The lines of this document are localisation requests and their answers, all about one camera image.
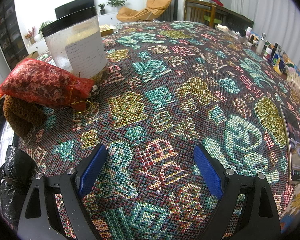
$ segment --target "black monitor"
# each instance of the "black monitor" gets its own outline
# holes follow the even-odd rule
[[[71,13],[93,7],[94,0],[74,0],[72,2],[66,3],[54,9],[56,13],[57,20],[67,16]]]

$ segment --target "screw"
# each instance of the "screw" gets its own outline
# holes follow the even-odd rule
[[[67,174],[68,175],[74,174],[74,172],[75,172],[75,168],[69,168],[69,169],[67,169]]]
[[[259,179],[264,179],[266,176],[263,173],[259,172],[258,177]]]
[[[36,179],[41,179],[42,176],[43,176],[43,173],[40,172],[40,173],[38,173],[38,174],[35,175],[35,178]]]
[[[234,174],[234,170],[233,169],[226,169],[226,173],[228,175],[233,175]]]

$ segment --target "potted plant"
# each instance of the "potted plant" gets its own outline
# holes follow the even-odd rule
[[[46,22],[43,22],[41,25],[40,25],[40,28],[39,28],[39,31],[38,31],[38,34],[36,36],[34,36],[34,41],[37,42],[39,40],[42,39],[42,28],[47,26],[48,24],[52,23],[51,21],[46,21]]]
[[[119,7],[119,6],[124,6],[126,4],[127,0],[109,0],[107,2],[107,5],[111,5],[111,7]]]
[[[101,15],[103,15],[103,14],[105,14],[106,13],[106,11],[105,11],[105,4],[104,3],[100,3],[100,4],[98,4],[98,7],[100,8],[100,14]]]
[[[35,30],[35,27],[32,27],[31,30],[28,30],[27,35],[25,35],[25,38],[27,40],[29,40],[31,44],[34,44],[34,42],[35,42],[34,41],[34,30]]]

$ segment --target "box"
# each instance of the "box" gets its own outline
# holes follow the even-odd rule
[[[37,51],[34,51],[34,52],[30,53],[28,56],[24,57],[22,60],[20,60],[20,61],[18,62],[18,64],[19,64],[21,61],[23,61],[25,58],[34,58],[34,59],[36,59],[37,57],[39,57],[39,53],[38,53]]]
[[[118,30],[112,24],[110,25],[104,24],[104,25],[100,25],[100,32],[101,32],[101,37],[103,37],[106,35],[110,35],[112,33],[117,33]]]

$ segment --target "colorful woven blanket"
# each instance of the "colorful woven blanket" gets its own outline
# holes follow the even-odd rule
[[[226,168],[262,172],[282,215],[287,184],[281,103],[300,125],[300,100],[252,50],[193,22],[125,25],[104,40],[109,77],[81,114],[44,108],[45,124],[20,142],[46,175],[75,167],[103,143],[108,158],[83,202],[104,239],[194,239],[208,221],[210,195],[194,163],[203,144]],[[49,54],[39,57],[49,63]],[[231,235],[244,196],[225,236]],[[75,237],[62,198],[58,208]]]

